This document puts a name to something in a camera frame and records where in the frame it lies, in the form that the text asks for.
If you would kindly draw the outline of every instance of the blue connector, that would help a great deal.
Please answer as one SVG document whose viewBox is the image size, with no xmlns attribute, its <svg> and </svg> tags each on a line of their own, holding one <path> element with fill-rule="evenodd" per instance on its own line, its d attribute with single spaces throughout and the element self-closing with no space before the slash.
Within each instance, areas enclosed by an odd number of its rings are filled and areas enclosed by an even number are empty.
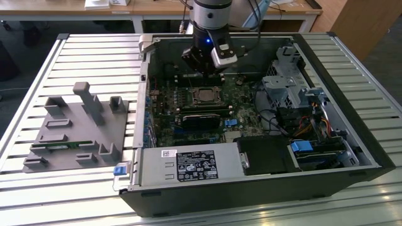
<svg viewBox="0 0 402 226">
<path fill-rule="evenodd" d="M 225 120 L 225 126 L 226 127 L 235 126 L 237 124 L 238 124 L 238 120 L 237 119 Z"/>
<path fill-rule="evenodd" d="M 308 140 L 298 140 L 290 144 L 292 150 L 294 152 L 312 152 L 313 147 L 310 141 Z"/>
<path fill-rule="evenodd" d="M 127 166 L 115 166 L 114 175 L 123 176 L 127 174 Z"/>
</svg>

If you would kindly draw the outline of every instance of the red wire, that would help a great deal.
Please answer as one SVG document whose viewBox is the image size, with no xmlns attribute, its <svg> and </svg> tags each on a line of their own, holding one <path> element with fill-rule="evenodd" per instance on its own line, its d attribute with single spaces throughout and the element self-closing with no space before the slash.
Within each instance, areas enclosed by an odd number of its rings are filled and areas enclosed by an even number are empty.
<svg viewBox="0 0 402 226">
<path fill-rule="evenodd" d="M 305 118 L 309 118 L 309 116 L 304 116 L 304 117 L 302 117 L 301 122 L 300 122 L 300 129 L 302 128 L 302 122 L 304 122 L 304 119 L 305 119 Z"/>
</svg>

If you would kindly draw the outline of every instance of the sticker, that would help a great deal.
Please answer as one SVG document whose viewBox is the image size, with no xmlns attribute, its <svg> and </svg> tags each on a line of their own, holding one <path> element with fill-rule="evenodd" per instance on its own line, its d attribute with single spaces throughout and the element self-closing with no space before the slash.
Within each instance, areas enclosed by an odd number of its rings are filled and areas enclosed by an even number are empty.
<svg viewBox="0 0 402 226">
<path fill-rule="evenodd" d="M 129 11 L 113 11 L 113 14 L 129 14 Z"/>
<path fill-rule="evenodd" d="M 178 150 L 162 150 L 162 157 L 177 157 Z"/>
<path fill-rule="evenodd" d="M 181 182 L 218 178 L 217 159 L 213 150 L 186 153 L 177 153 L 177 150 L 170 151 L 175 151 L 178 180 Z"/>
<path fill-rule="evenodd" d="M 48 150 L 69 149 L 69 146 L 67 145 L 51 146 L 51 147 L 47 147 L 47 149 Z"/>
</svg>

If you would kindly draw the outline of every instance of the barcode label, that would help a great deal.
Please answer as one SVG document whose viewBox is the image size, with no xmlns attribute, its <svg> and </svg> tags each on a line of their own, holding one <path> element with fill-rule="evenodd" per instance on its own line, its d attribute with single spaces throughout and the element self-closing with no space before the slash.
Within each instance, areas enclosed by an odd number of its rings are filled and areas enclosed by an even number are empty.
<svg viewBox="0 0 402 226">
<path fill-rule="evenodd" d="M 113 14 L 129 14 L 129 11 L 113 11 Z"/>
<path fill-rule="evenodd" d="M 177 157 L 178 150 L 162 150 L 162 157 Z"/>
</svg>

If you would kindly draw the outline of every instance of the green circuit board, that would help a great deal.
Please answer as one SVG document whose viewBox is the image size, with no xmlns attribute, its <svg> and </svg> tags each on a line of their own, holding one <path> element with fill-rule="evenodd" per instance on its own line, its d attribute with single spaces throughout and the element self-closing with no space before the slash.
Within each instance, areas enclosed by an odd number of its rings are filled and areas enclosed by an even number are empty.
<svg viewBox="0 0 402 226">
<path fill-rule="evenodd" d="M 209 131 L 185 131 L 178 124 L 181 114 L 175 113 L 178 107 L 194 107 L 195 90 L 213 90 L 219 92 L 219 98 L 214 101 L 201 101 L 201 105 L 223 104 L 231 106 L 231 115 L 221 118 L 219 127 Z M 260 118 L 257 117 L 253 103 L 251 82 L 239 82 L 239 76 L 225 77 L 225 83 L 219 87 L 178 88 L 174 82 L 167 82 L 165 87 L 153 97 L 154 120 L 158 147 L 215 144 L 231 142 L 227 136 L 258 136 L 265 133 Z M 225 121 L 237 119 L 237 125 L 226 126 Z"/>
</svg>

